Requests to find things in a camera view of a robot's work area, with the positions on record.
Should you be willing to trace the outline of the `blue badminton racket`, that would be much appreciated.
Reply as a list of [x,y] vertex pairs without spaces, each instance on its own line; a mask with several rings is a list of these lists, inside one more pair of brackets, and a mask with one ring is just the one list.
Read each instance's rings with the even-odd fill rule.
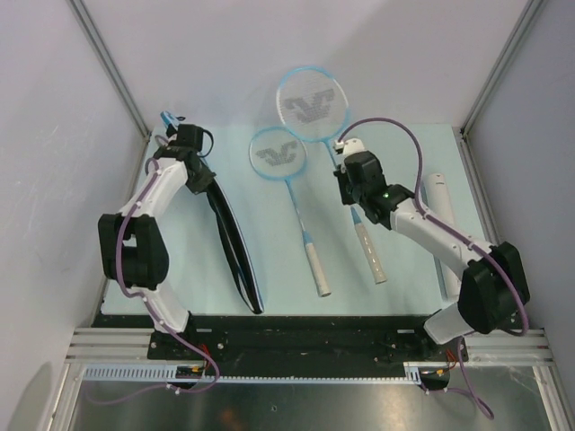
[[[300,141],[324,144],[336,167],[330,142],[349,123],[349,102],[335,77],[319,66],[302,66],[279,81],[276,108],[284,127]],[[387,281],[376,248],[354,206],[349,209],[358,241],[376,284]],[[311,236],[304,235],[305,252],[320,297],[331,294]]]
[[314,239],[305,227],[293,181],[307,166],[307,151],[300,139],[283,127],[268,127],[257,131],[249,144],[249,161],[258,176],[268,181],[282,182],[294,208],[302,235],[303,247],[320,298],[332,294]]

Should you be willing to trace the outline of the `white shuttlecock tube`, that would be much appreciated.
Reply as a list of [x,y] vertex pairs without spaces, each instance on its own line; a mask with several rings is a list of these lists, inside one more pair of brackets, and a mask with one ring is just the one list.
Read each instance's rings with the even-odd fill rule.
[[[423,179],[426,202],[428,207],[448,224],[455,224],[455,214],[447,187],[446,178],[442,173],[431,173]],[[442,295],[451,302],[459,298],[461,282],[456,274],[443,262],[435,259]]]

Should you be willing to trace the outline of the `blue sport racket bag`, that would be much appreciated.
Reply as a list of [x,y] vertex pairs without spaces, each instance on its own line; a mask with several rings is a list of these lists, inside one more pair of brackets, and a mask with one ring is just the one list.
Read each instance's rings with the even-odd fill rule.
[[211,143],[215,142],[213,134],[167,110],[162,111],[160,117],[165,127],[166,144],[183,151],[188,172],[186,187],[196,195],[204,193],[215,214],[222,248],[239,295],[253,314],[262,314],[264,304],[242,230],[216,173],[208,165],[210,151],[203,150],[205,137]]

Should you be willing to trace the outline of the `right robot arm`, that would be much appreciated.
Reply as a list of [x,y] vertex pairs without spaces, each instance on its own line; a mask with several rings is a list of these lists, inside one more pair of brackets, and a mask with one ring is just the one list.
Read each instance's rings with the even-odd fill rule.
[[380,224],[418,243],[460,279],[458,299],[424,322],[414,338],[416,353],[435,360],[447,342],[474,331],[489,334],[513,313],[529,323],[525,305],[530,299],[518,250],[467,235],[426,211],[420,197],[400,184],[387,184],[378,158],[367,150],[340,150],[336,168],[341,201],[359,205],[372,224]]

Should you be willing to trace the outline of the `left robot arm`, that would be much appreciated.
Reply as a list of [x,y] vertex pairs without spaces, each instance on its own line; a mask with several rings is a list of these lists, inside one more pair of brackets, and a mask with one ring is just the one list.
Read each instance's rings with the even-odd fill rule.
[[199,338],[186,329],[189,312],[167,282],[170,258],[158,219],[180,189],[203,193],[214,182],[202,151],[203,138],[214,137],[193,124],[168,126],[166,137],[145,161],[141,187],[118,212],[100,217],[98,234],[104,275],[143,303],[156,329],[170,333],[168,349],[186,359],[197,352]]

